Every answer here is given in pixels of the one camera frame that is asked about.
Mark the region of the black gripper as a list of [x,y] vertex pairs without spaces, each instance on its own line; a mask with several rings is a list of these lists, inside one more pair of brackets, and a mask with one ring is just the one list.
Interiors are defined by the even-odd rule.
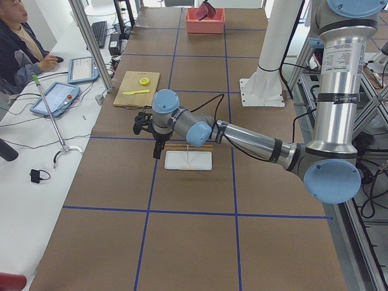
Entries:
[[164,150],[165,143],[170,140],[170,130],[169,129],[162,129],[162,130],[153,129],[152,135],[155,139],[153,157],[155,159],[160,159],[160,151]]

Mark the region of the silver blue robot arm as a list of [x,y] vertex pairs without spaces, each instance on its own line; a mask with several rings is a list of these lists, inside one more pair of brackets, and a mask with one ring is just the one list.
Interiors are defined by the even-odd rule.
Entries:
[[321,1],[312,17],[312,30],[324,44],[319,93],[316,96],[312,139],[307,144],[284,142],[218,120],[196,115],[179,103],[169,89],[156,92],[150,128],[154,158],[177,133],[189,144],[206,141],[230,144],[244,154],[276,163],[298,176],[306,190],[326,204],[340,204],[360,190],[358,152],[352,144],[366,42],[378,30],[386,1]]

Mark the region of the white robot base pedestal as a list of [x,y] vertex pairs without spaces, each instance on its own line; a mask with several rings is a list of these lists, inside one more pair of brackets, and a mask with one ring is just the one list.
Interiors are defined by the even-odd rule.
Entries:
[[256,72],[240,79],[241,102],[244,107],[284,107],[281,64],[287,55],[294,26],[299,22],[303,1],[277,0],[264,37]]

